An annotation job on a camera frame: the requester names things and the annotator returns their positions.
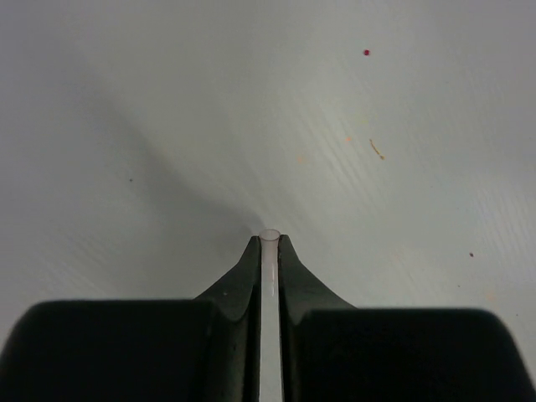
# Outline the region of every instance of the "gray surface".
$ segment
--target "gray surface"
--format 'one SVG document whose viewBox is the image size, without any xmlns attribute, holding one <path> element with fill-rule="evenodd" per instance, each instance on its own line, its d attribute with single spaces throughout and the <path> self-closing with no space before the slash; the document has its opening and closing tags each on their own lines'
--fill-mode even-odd
<svg viewBox="0 0 536 402">
<path fill-rule="evenodd" d="M 354 304 L 493 310 L 534 373 L 534 2 L 1 7 L 0 338 L 195 295 L 265 226 Z"/>
</svg>

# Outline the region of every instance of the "scratch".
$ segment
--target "scratch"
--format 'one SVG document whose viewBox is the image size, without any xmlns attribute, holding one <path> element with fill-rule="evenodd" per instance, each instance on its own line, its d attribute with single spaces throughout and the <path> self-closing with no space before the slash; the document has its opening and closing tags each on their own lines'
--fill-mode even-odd
<svg viewBox="0 0 536 402">
<path fill-rule="evenodd" d="M 372 149 L 374 149 L 376 151 L 376 153 L 378 154 L 379 158 L 383 161 L 385 159 L 385 156 L 383 156 L 381 153 L 379 153 L 378 148 L 374 145 L 372 140 L 370 140 L 370 145 L 372 146 Z"/>
</svg>

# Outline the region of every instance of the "white rod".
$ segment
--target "white rod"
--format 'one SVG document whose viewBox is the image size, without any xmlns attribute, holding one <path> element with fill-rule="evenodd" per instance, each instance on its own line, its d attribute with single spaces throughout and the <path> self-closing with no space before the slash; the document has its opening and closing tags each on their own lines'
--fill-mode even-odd
<svg viewBox="0 0 536 402">
<path fill-rule="evenodd" d="M 274 229 L 259 233 L 261 245 L 260 402 L 283 400 L 277 255 L 279 236 Z"/>
</svg>

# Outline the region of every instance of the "white cylindrical object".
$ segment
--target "white cylindrical object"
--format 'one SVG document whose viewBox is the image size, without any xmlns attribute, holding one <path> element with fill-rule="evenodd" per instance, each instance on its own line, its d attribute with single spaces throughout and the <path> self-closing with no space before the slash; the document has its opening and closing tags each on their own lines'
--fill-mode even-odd
<svg viewBox="0 0 536 402">
<path fill-rule="evenodd" d="M 260 402 L 283 400 L 277 282 L 280 235 L 274 229 L 265 229 L 259 233 L 261 245 Z"/>
</svg>

